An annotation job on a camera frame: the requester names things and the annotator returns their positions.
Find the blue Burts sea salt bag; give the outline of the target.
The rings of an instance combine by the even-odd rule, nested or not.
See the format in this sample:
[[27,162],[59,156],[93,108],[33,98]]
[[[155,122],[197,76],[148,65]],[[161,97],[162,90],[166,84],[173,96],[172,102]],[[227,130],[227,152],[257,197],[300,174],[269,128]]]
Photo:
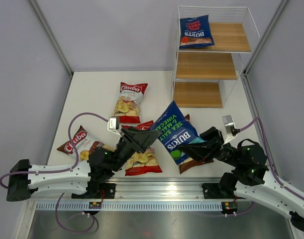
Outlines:
[[161,132],[158,139],[177,165],[188,158],[187,154],[178,149],[180,145],[204,142],[196,129],[185,119],[174,101],[169,104],[149,129]]

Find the blue Burts spicy chilli bag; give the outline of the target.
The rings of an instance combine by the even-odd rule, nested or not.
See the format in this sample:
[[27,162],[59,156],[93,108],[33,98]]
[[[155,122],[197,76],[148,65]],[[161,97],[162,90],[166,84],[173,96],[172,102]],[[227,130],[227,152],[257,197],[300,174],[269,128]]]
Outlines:
[[209,25],[209,16],[180,19],[180,49],[214,46]]

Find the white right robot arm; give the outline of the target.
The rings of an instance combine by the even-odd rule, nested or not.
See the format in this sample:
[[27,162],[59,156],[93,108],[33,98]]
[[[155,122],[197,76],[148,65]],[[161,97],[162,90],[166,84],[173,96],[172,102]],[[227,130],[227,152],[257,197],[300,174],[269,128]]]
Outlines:
[[223,198],[244,198],[279,213],[304,232],[304,193],[281,180],[271,167],[259,143],[248,140],[236,147],[225,143],[215,127],[201,134],[203,142],[180,145],[183,153],[196,161],[216,159],[234,167],[225,172],[214,190]]

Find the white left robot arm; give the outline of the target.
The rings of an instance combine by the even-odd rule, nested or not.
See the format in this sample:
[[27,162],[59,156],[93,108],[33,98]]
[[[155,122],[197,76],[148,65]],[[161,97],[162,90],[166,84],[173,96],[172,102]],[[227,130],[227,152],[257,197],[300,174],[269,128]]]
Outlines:
[[19,202],[41,193],[68,193],[73,199],[93,199],[100,194],[101,185],[134,153],[144,153],[160,135],[159,130],[122,128],[114,151],[97,147],[88,160],[76,165],[35,165],[22,159],[7,174],[6,200]]

